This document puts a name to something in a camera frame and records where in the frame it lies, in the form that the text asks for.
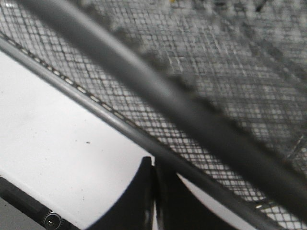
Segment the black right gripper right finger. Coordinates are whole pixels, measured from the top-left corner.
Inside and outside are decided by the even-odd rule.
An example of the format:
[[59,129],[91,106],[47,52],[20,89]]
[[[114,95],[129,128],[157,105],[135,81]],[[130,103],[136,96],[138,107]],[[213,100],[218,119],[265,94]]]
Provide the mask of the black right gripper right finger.
[[155,203],[159,230],[237,230],[210,211],[180,180],[175,170],[154,160]]

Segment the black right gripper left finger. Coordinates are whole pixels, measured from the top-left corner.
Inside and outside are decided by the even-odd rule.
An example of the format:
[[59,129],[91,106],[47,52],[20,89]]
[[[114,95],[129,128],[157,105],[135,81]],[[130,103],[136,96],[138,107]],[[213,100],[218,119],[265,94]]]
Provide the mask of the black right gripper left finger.
[[154,217],[154,172],[143,157],[127,189],[89,230],[151,230]]

